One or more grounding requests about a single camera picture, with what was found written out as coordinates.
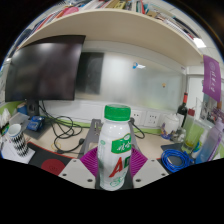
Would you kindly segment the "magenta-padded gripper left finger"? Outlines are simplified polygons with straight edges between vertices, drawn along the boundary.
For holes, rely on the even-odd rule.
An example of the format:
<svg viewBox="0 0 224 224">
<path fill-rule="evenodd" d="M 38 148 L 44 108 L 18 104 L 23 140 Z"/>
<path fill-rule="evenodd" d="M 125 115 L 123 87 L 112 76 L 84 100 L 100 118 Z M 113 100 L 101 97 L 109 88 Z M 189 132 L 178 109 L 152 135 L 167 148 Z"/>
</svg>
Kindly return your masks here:
<svg viewBox="0 0 224 224">
<path fill-rule="evenodd" d="M 71 159 L 59 176 L 80 187 L 94 189 L 98 174 L 97 149 L 93 148 L 80 159 Z"/>
</svg>

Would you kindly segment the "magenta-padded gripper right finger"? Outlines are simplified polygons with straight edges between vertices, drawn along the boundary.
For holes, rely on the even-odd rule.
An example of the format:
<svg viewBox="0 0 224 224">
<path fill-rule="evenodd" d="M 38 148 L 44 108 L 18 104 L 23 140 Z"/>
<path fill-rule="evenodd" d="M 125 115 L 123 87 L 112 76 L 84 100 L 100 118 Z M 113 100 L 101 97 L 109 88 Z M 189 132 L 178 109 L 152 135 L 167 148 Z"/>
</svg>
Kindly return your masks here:
<svg viewBox="0 0 224 224">
<path fill-rule="evenodd" d="M 168 176 L 168 172 L 156 159 L 148 159 L 135 148 L 132 149 L 129 169 L 134 188 L 141 188 Z"/>
</svg>

